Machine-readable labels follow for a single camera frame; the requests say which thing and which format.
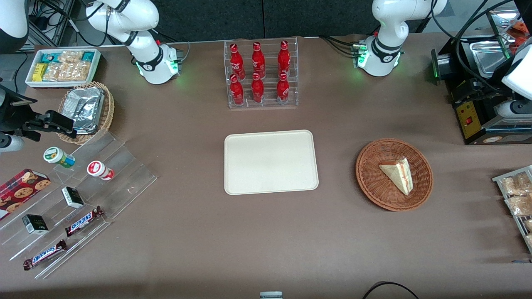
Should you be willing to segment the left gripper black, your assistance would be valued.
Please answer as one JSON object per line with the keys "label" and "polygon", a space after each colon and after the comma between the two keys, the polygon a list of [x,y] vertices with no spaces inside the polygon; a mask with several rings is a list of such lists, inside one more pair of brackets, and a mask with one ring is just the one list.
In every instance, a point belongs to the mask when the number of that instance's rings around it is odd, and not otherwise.
{"label": "left gripper black", "polygon": [[[477,81],[462,81],[451,91],[451,101],[456,104],[470,101],[471,97],[476,97],[476,101],[493,100],[502,103],[512,99],[512,90],[502,83],[502,79],[509,71],[496,71],[492,77],[486,79],[476,74]],[[480,93],[478,94],[478,82],[480,83]]]}

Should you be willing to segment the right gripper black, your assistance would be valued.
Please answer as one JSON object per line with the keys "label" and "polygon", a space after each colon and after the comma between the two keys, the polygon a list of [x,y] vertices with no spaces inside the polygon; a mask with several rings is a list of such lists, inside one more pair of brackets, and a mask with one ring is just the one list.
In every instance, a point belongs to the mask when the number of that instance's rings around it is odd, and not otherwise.
{"label": "right gripper black", "polygon": [[34,112],[31,104],[38,102],[30,97],[23,96],[1,85],[0,106],[0,130],[11,132],[22,129],[22,136],[34,142],[40,142],[41,128],[45,132],[56,132],[75,139],[77,131],[74,129],[74,121],[63,114],[48,110],[45,114],[36,118],[39,114]]}

